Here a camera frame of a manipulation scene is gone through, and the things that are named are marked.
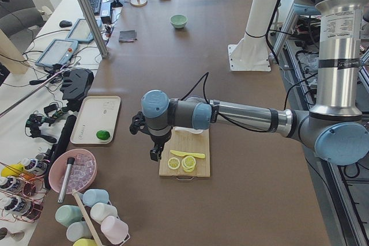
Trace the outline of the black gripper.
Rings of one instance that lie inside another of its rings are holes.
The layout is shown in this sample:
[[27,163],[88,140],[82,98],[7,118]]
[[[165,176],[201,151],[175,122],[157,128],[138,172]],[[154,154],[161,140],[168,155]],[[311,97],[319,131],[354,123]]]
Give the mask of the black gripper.
[[145,117],[142,112],[138,112],[132,117],[129,130],[133,135],[140,131],[151,137],[154,147],[150,150],[150,159],[159,162],[164,145],[171,138],[172,127],[168,125],[166,115],[149,118]]

